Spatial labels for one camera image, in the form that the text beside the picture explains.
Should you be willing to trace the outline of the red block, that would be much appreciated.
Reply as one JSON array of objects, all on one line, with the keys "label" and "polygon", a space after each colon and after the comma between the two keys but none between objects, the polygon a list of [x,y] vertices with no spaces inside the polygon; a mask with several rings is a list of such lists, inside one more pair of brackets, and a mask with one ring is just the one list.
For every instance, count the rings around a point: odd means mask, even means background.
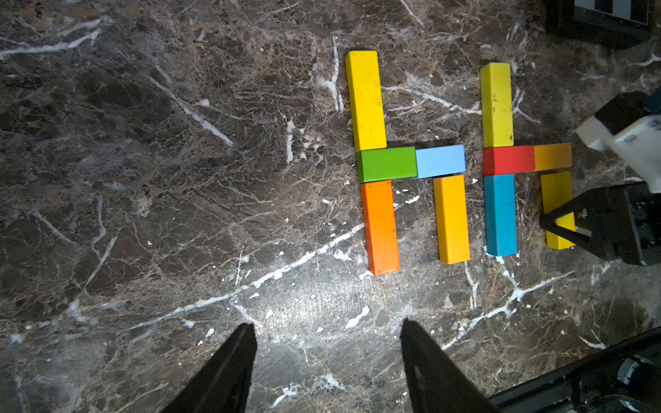
[{"label": "red block", "polygon": [[535,171],[533,146],[507,146],[486,148],[483,151],[485,176],[500,176]]}]

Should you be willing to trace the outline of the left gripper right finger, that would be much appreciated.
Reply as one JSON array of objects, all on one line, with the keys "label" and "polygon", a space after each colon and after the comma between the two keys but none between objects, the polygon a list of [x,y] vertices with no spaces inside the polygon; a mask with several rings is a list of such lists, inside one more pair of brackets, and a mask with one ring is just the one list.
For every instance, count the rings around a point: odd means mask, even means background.
[{"label": "left gripper right finger", "polygon": [[405,319],[400,341],[413,411],[497,411],[419,323]]}]

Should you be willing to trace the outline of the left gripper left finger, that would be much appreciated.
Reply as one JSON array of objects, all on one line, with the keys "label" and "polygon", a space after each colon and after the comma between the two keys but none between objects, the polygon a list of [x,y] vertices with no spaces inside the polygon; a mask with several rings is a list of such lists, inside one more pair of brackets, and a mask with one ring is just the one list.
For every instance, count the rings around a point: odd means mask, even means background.
[{"label": "left gripper left finger", "polygon": [[242,323],[179,392],[165,412],[246,412],[258,341]]}]

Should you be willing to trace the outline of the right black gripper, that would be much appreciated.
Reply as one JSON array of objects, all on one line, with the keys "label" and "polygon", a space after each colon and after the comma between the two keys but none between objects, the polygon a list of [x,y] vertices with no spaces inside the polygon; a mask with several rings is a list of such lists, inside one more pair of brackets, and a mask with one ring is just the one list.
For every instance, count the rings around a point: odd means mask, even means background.
[{"label": "right black gripper", "polygon": [[589,217],[592,237],[599,245],[599,256],[612,261],[654,266],[660,263],[660,195],[650,192],[643,182],[604,187],[584,192],[550,213],[543,213],[540,226],[592,252],[591,237],[576,232],[588,224],[576,212],[594,206]]}]

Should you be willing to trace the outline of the long yellow block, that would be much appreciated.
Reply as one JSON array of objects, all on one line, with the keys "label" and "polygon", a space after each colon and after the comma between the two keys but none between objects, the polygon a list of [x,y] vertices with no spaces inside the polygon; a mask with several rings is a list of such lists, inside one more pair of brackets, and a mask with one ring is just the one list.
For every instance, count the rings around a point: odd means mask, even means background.
[{"label": "long yellow block", "polygon": [[465,179],[462,175],[433,180],[439,256],[443,263],[463,263],[471,258],[466,209]]}]

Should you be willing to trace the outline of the green block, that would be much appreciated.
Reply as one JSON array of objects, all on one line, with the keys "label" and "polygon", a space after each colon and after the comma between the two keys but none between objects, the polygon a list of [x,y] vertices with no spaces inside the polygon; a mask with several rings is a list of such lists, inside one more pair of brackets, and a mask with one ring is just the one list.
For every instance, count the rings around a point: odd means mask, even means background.
[{"label": "green block", "polygon": [[416,149],[394,147],[358,151],[356,168],[360,183],[417,177]]}]

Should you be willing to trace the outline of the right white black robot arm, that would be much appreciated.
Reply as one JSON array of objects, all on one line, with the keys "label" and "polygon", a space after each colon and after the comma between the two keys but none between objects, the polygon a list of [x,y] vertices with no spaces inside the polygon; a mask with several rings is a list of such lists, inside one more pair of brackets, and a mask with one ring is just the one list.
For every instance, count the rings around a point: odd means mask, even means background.
[{"label": "right white black robot arm", "polygon": [[607,261],[660,262],[660,93],[622,93],[579,126],[578,137],[610,149],[640,181],[590,189],[544,213],[541,227]]}]

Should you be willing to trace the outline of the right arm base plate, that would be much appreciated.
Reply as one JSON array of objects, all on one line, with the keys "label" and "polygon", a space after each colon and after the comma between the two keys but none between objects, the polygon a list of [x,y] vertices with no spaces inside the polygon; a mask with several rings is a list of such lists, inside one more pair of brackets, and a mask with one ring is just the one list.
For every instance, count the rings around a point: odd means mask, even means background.
[{"label": "right arm base plate", "polygon": [[489,400],[501,412],[659,412],[660,328]]}]

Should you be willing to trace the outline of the small yellow block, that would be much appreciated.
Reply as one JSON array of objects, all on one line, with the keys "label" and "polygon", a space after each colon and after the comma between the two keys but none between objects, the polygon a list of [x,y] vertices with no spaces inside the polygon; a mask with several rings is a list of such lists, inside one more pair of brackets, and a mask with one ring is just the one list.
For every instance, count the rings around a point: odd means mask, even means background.
[{"label": "small yellow block", "polygon": [[573,166],[570,143],[534,146],[535,172],[568,169]]}]

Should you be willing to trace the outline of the cyan block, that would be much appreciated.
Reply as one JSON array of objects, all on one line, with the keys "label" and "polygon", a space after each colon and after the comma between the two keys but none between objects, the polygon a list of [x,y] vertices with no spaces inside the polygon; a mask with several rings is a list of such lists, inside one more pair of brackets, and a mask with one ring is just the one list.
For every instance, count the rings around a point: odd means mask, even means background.
[{"label": "cyan block", "polygon": [[486,249],[492,256],[518,253],[515,176],[485,176]]}]

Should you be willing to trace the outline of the orange block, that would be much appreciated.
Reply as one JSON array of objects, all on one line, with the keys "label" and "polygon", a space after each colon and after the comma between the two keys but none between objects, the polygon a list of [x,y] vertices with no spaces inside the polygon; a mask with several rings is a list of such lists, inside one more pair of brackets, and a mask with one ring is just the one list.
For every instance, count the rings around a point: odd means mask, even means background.
[{"label": "orange block", "polygon": [[385,275],[400,270],[392,182],[361,185],[369,271]]}]

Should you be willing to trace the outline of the light blue block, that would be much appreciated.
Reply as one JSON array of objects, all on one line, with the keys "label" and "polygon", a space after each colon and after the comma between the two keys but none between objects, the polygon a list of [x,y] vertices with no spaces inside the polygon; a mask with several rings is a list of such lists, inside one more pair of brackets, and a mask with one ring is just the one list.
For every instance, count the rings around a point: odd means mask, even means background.
[{"label": "light blue block", "polygon": [[444,177],[466,171],[463,145],[417,149],[417,178]]}]

